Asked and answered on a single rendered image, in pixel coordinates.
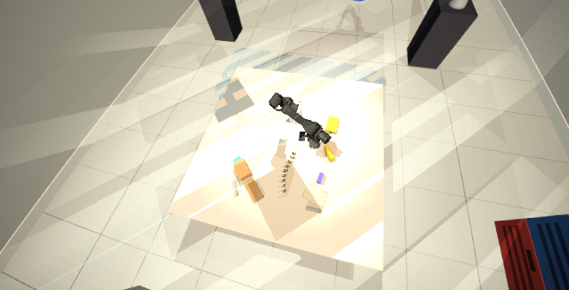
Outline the tan flat wooden bar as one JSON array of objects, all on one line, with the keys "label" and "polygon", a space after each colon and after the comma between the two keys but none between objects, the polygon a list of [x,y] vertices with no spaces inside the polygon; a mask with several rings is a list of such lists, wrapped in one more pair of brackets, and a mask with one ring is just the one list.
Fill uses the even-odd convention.
[{"label": "tan flat wooden bar", "polygon": [[254,204],[264,198],[253,178],[243,184]]}]

